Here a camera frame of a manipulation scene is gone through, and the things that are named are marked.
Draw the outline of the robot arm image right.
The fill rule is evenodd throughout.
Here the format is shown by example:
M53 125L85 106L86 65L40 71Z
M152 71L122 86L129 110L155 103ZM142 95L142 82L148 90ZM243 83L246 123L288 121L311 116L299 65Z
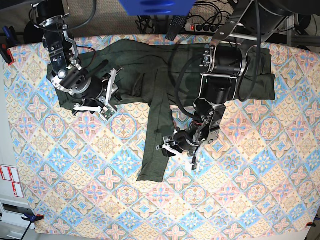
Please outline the robot arm image right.
M203 55L191 58L182 68L174 89L178 108L192 123L186 130L176 128L163 137L156 147L165 157L182 158L192 170L204 145L219 138L225 103L242 102L252 95L258 81L264 43L294 12L282 0L239 0L227 22L218 28ZM186 111L179 97L179 88L188 67L202 60L200 89L193 102L195 112Z

